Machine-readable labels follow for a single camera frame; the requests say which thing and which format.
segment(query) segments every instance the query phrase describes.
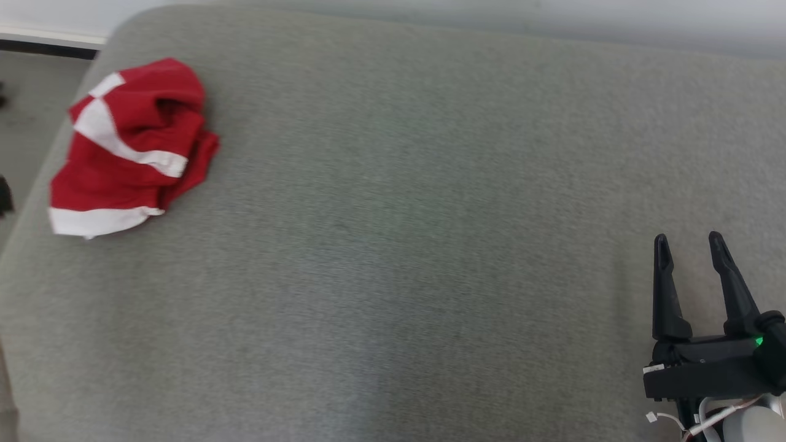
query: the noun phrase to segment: gray floor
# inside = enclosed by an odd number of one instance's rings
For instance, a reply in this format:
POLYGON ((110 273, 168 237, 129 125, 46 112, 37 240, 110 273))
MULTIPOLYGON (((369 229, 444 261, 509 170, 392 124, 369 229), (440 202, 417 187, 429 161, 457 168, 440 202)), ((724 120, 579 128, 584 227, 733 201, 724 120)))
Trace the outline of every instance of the gray floor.
MULTIPOLYGON (((24 205, 57 129, 90 61, 0 51, 0 81, 9 99, 0 109, 0 175, 24 205)), ((0 252, 15 215, 0 221, 0 252)))

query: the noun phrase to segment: white stripe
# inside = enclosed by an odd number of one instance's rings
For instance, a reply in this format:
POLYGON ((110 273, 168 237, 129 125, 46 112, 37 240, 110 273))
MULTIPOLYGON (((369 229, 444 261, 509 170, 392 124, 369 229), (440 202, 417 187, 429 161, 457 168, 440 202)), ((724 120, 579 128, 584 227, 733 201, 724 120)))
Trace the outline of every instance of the white stripe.
POLYGON ((166 150, 133 150, 118 136, 109 107, 100 98, 85 106, 74 123, 74 130, 115 156, 137 164, 147 164, 166 176, 180 178, 188 163, 188 159, 183 155, 166 150))
POLYGON ((0 40, 16 42, 44 43, 48 45, 78 47, 100 50, 106 44, 106 38, 88 35, 51 32, 41 29, 17 28, 0 24, 0 40))
POLYGON ((126 80, 119 73, 113 72, 101 80, 98 86, 94 87, 89 94, 94 98, 101 98, 121 84, 126 84, 126 80))
POLYGON ((163 210, 141 206, 136 208, 97 208, 77 212, 66 208, 49 208, 52 230, 59 235, 75 235, 90 239, 142 224, 150 216, 161 215, 163 210))

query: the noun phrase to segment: red and white towel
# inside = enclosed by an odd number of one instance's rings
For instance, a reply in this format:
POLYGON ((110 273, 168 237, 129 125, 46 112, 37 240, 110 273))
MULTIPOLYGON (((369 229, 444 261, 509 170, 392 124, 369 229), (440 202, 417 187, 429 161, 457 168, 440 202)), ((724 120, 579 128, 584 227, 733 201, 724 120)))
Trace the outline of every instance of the red and white towel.
POLYGON ((191 68, 167 58, 110 74, 71 107, 71 150, 51 183, 54 233, 130 229, 202 182, 219 148, 203 103, 191 68))

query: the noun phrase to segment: couch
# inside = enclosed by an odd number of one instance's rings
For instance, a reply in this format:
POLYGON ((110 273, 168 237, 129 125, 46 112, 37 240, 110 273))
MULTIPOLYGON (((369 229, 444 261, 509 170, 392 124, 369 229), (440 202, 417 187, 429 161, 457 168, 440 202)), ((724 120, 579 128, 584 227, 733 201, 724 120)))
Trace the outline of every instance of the couch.
POLYGON ((710 230, 784 307, 782 61, 170 6, 79 96, 163 57, 222 148, 86 241, 46 217, 64 123, 0 257, 22 440, 676 440, 641 383, 653 238, 695 334, 725 320, 710 230))

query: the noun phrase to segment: white sticker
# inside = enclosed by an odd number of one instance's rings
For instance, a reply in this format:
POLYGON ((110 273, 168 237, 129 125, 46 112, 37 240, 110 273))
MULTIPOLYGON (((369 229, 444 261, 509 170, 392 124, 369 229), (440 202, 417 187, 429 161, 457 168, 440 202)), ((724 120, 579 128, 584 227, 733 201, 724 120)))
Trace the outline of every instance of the white sticker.
POLYGON ((644 371, 645 374, 647 374, 650 371, 658 371, 658 370, 664 370, 664 369, 666 369, 666 366, 663 365, 662 363, 659 363, 658 365, 646 366, 646 367, 644 367, 643 371, 644 371))

